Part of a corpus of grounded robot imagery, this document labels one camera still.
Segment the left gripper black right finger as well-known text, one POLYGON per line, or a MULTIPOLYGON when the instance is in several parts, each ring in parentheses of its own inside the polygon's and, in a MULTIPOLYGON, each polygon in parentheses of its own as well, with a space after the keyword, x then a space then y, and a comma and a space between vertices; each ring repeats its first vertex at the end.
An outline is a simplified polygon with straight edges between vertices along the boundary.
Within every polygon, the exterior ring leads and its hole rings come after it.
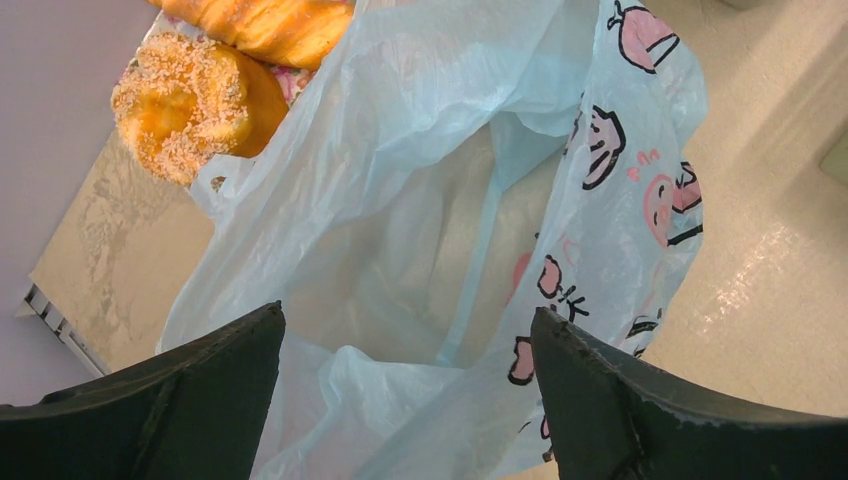
POLYGON ((530 342, 563 479, 843 479, 847 422, 677 377, 535 312, 530 342))

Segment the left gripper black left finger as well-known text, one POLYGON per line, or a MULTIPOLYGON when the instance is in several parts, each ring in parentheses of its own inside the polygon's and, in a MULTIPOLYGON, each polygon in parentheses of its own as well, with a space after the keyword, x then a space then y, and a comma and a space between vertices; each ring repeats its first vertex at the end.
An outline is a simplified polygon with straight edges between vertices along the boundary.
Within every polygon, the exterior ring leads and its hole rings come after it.
POLYGON ((116 373, 1 409, 5 479, 246 479, 286 320, 266 304, 116 373))

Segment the blue printed plastic bag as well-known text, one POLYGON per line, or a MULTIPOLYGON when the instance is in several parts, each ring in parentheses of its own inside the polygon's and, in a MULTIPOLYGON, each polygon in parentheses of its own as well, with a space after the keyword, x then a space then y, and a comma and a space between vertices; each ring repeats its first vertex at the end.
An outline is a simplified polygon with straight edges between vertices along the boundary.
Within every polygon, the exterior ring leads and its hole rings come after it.
POLYGON ((269 302, 255 479, 489 479, 554 458, 540 307, 629 354, 702 243, 695 54, 638 1, 359 1, 265 151, 191 185, 164 350, 269 302))

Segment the bread baguette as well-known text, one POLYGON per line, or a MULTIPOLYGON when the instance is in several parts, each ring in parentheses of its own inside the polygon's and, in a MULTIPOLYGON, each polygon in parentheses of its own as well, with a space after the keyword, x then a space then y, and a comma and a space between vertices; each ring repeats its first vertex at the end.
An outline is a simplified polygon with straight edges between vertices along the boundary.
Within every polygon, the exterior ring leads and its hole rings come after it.
POLYGON ((351 23, 354 5, 311 0, 152 0, 164 13, 267 63, 315 71, 351 23))

